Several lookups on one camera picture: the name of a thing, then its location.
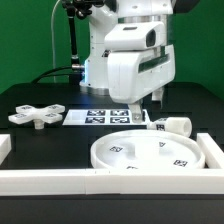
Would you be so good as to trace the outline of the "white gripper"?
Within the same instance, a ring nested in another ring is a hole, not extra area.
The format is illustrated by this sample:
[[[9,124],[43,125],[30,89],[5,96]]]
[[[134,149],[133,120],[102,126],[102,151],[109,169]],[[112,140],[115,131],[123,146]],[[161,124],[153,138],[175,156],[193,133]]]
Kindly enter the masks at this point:
[[[150,68],[146,64],[152,61],[152,50],[140,52],[112,52],[108,56],[109,94],[116,103],[129,104],[132,121],[143,121],[141,102],[138,101],[152,93],[153,101],[161,101],[165,84],[175,76],[174,47],[165,47],[164,62]]]

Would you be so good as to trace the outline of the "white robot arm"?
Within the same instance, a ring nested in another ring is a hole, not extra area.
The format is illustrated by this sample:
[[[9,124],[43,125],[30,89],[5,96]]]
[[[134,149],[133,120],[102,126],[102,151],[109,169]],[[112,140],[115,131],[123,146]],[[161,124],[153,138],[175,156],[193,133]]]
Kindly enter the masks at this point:
[[[175,76],[169,17],[191,11],[200,0],[103,0],[90,16],[90,55],[83,92],[108,95],[126,104],[132,120],[144,119],[142,99],[161,99]]]

